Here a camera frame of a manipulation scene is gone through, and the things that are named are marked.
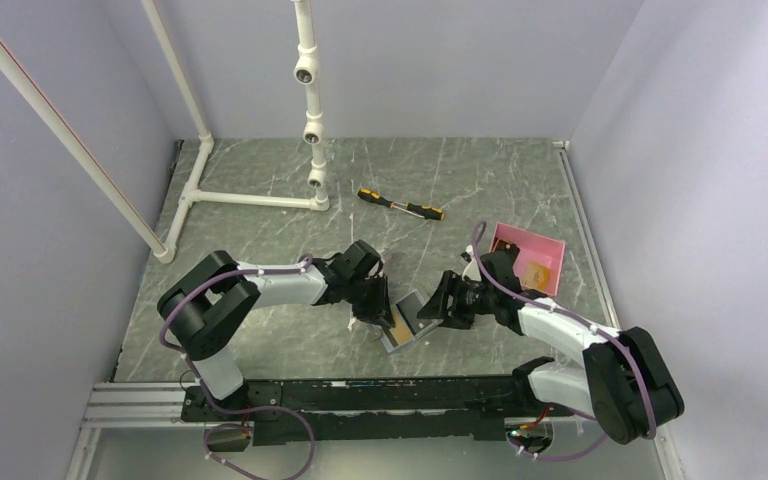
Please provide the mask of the grey leather card holder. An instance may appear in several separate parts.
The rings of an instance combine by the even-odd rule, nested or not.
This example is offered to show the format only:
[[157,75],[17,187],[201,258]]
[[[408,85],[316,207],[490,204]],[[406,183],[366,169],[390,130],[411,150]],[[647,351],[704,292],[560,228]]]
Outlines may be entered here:
[[[442,321],[440,319],[422,319],[418,317],[419,311],[426,303],[427,303],[427,298],[422,292],[417,290],[412,290],[406,295],[404,295],[401,299],[391,304],[391,308],[393,306],[396,306],[401,311],[405,320],[408,322],[411,329],[416,334],[415,340],[411,343],[414,343],[415,341],[422,339],[423,337],[428,335],[431,331],[433,331],[439,325],[442,324]],[[387,342],[387,339],[384,337],[385,331],[387,329],[389,328],[381,328],[379,326],[374,326],[374,330],[378,334],[378,339],[388,354],[392,354],[395,351],[400,350],[403,347],[411,344],[409,343],[399,349],[391,350]]]

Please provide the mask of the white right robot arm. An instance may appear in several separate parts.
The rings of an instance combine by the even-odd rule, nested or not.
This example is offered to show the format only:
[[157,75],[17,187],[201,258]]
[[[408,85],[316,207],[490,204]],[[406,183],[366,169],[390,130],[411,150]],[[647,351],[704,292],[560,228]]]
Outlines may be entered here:
[[445,271],[417,315],[456,329],[490,315],[559,353],[514,370],[517,383],[510,392],[517,411],[534,415],[547,404],[562,406],[594,419],[622,445],[651,438],[659,426],[683,415],[684,399],[648,331],[600,325],[523,288],[508,253],[486,253],[474,263],[476,278]]

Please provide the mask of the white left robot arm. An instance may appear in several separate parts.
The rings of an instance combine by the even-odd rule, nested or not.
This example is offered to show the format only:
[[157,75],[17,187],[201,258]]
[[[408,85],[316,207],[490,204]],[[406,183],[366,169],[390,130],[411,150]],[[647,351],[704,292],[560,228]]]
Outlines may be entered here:
[[380,254],[356,240],[325,258],[305,255],[289,265],[236,261],[217,250],[203,258],[157,301],[161,343],[191,362],[208,394],[208,407],[224,420],[247,406],[245,379],[229,343],[253,310],[281,305],[345,302],[356,320],[395,324]]

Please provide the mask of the pink plastic card box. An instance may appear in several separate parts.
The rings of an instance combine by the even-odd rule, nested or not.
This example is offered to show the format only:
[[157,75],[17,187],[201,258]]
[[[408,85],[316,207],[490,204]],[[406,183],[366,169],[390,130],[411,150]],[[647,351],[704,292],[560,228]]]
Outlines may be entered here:
[[523,289],[532,289],[547,296],[557,295],[566,243],[529,230],[497,223],[492,251],[504,251],[515,256],[513,271]]

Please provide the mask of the yellow black screwdriver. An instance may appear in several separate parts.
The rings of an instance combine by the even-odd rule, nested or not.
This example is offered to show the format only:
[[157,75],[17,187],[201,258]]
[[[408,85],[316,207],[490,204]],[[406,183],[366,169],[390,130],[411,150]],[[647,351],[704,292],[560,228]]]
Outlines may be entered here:
[[383,206],[389,209],[399,210],[425,220],[443,221],[445,219],[445,213],[440,208],[414,203],[399,203],[389,200],[378,192],[367,188],[360,188],[357,191],[357,196],[364,202]]

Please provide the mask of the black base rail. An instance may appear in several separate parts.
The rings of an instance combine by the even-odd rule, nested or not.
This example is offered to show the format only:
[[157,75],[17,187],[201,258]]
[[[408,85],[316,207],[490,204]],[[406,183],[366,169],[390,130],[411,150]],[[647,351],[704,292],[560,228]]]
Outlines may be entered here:
[[192,424],[245,424],[256,446],[289,442],[469,437],[501,441],[535,420],[568,418],[511,374],[368,379],[248,380],[210,405],[202,389],[185,391],[181,419]]

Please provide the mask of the white PVC pipe frame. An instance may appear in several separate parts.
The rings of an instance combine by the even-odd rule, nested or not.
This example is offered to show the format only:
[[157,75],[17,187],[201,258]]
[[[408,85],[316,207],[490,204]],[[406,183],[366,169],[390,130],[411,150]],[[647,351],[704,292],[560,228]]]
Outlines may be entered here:
[[174,260],[187,216],[201,203],[326,210],[326,116],[318,95],[313,5],[295,1],[291,7],[292,85],[302,89],[304,102],[303,195],[280,195],[274,185],[259,195],[207,191],[206,167],[218,143],[200,115],[189,119],[195,163],[173,197],[171,218],[161,220],[162,170],[174,137],[105,4],[0,1],[1,111],[31,127],[22,134],[16,123],[0,121],[0,151],[16,154],[32,139],[40,141],[38,159],[20,169],[24,180],[41,186],[31,206],[50,196],[53,212],[87,213],[75,224],[83,255],[112,235],[116,247],[130,254],[144,250],[163,264]]

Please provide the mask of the aluminium extrusion frame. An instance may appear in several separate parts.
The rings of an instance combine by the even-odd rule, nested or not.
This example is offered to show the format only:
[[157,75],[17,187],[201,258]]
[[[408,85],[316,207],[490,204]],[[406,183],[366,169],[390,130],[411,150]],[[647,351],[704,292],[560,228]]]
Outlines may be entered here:
[[297,140],[185,148],[205,181],[170,263],[150,261],[87,427],[189,427],[207,474],[317,474],[335,440],[516,447],[539,466],[622,460],[684,403],[620,327],[548,139],[324,143],[326,207]]

